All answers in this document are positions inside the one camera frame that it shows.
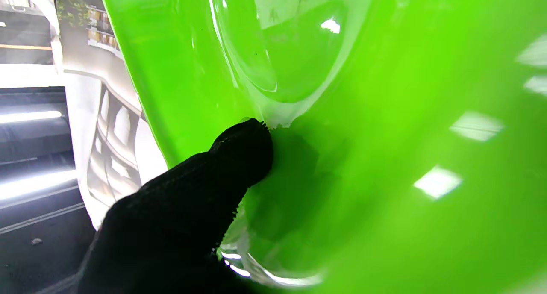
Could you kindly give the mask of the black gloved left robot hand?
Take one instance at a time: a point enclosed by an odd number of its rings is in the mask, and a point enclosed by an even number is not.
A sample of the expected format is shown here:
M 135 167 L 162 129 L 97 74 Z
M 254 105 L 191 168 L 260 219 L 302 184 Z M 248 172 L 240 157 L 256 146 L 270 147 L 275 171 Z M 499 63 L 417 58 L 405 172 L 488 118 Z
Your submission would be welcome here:
M 273 164 L 271 133 L 250 118 L 118 200 L 104 216 L 75 294 L 252 294 L 217 256 L 250 187 Z

